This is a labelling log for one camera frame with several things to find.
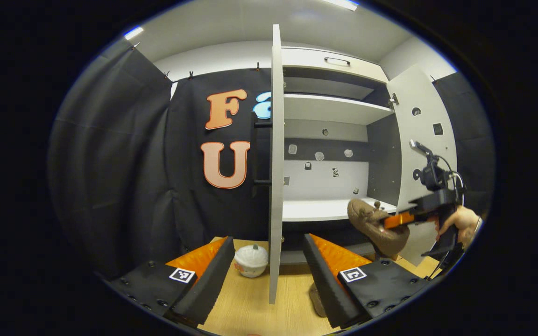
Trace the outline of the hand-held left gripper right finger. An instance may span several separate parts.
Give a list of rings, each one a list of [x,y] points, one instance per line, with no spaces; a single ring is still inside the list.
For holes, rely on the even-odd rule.
[[[429,283],[390,258],[370,261],[314,234],[304,235],[303,253],[333,328],[354,327],[386,314]]]

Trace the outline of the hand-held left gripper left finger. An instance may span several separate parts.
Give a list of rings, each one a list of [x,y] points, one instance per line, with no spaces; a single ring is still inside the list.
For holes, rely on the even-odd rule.
[[[110,287],[155,315],[198,327],[217,302],[234,254],[234,239],[219,238],[169,262],[144,262]]]

